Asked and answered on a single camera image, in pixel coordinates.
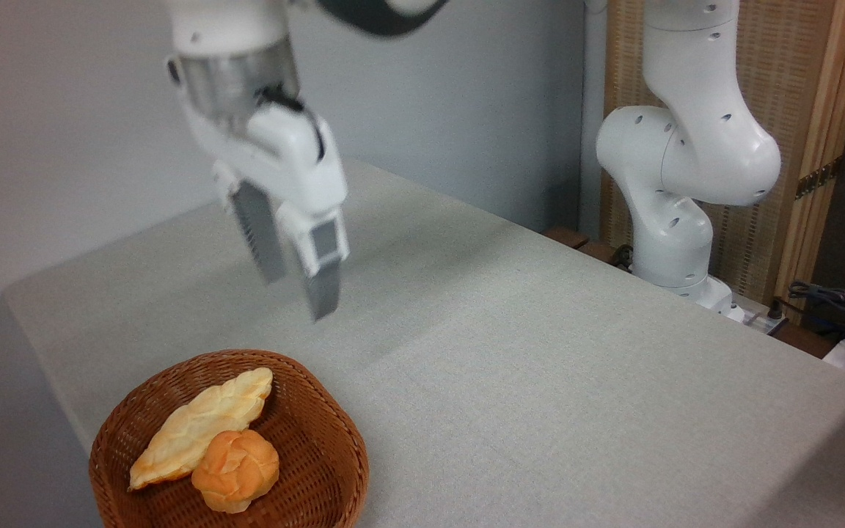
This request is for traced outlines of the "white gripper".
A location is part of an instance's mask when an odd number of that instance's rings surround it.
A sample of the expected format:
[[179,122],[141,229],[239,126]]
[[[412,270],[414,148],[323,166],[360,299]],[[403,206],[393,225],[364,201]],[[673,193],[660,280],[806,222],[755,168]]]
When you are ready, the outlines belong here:
[[329,126],[278,103],[259,107],[237,126],[204,116],[188,101],[182,108],[194,139],[215,160],[224,209],[269,284],[286,267],[267,194],[289,203],[279,207],[279,231],[296,251],[312,320],[328,317],[338,308],[341,267],[350,254],[340,210],[348,186]]

